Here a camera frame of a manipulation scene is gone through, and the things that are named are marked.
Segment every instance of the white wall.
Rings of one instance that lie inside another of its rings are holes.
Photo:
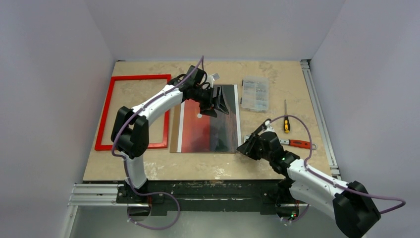
[[[343,178],[407,200],[369,238],[420,234],[419,59],[419,1],[352,0],[311,61]]]
[[[0,32],[0,236],[57,238],[113,58],[82,0],[1,0]]]
[[[85,0],[117,59],[310,59],[344,0]]]

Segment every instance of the yellow and black screwdriver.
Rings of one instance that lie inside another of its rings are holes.
[[[289,121],[289,117],[287,116],[287,104],[286,104],[286,99],[284,100],[284,132],[289,133],[290,132],[290,121]]]

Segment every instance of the tabletop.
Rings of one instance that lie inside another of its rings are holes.
[[[175,77],[185,73],[194,61],[141,61],[115,64],[112,76],[171,74]],[[206,61],[205,71],[210,75],[218,73],[217,84],[237,84],[239,97],[242,94],[241,82],[245,76],[266,77],[269,79],[268,111],[251,112],[240,107],[241,134],[253,132],[267,118],[284,114],[284,100],[287,100],[287,113],[302,119],[308,126],[317,149],[313,151],[309,164],[330,175],[325,148],[315,118],[308,88],[298,61]],[[108,119],[104,129],[103,142],[110,144],[110,134],[116,111],[122,106],[132,107],[162,90],[164,80],[117,81],[112,93]],[[173,109],[170,111],[169,145],[173,127]],[[282,139],[308,140],[305,128],[295,119],[289,118],[292,130],[283,132],[283,120],[273,123],[277,135]],[[163,116],[158,118],[149,130],[150,142],[159,142],[163,134]],[[170,153],[165,149],[148,149],[144,153],[145,173],[150,180],[199,180],[199,179],[279,179],[268,161],[254,161],[239,153]],[[125,173],[120,158],[113,157],[110,151],[96,151],[92,145],[83,180],[123,180]],[[309,154],[308,149],[285,146],[302,159]]]

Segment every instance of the metal frame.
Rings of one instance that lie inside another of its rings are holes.
[[[312,79],[308,61],[302,60],[301,67],[305,77],[306,85],[308,87],[312,106],[314,108],[314,113],[318,123],[319,131],[321,133],[322,141],[325,146],[325,152],[331,169],[331,174],[333,177],[341,179],[340,171],[338,170],[337,162],[335,160],[328,129],[322,114],[321,105],[319,104],[318,95],[315,90],[315,85]],[[75,184],[70,196],[70,200],[68,202],[67,215],[60,237],[70,238],[79,206],[128,206],[128,204],[120,204],[115,202],[118,195],[117,187],[118,184],[116,183]],[[148,204],[130,204],[130,207],[133,206],[148,207]]]

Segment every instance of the red frame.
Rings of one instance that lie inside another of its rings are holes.
[[[101,122],[99,124],[98,136],[96,137],[95,150],[111,150],[112,145],[102,145],[102,137],[104,136],[106,117],[108,115],[109,104],[111,103],[112,91],[116,81],[124,80],[152,80],[152,79],[166,79],[167,82],[171,80],[170,74],[156,74],[156,75],[133,75],[133,76],[114,76],[111,77],[108,92],[106,93],[104,110],[102,112]],[[163,140],[161,143],[150,143],[148,149],[161,149],[168,147],[168,133],[169,133],[169,110],[165,113],[163,122]]]

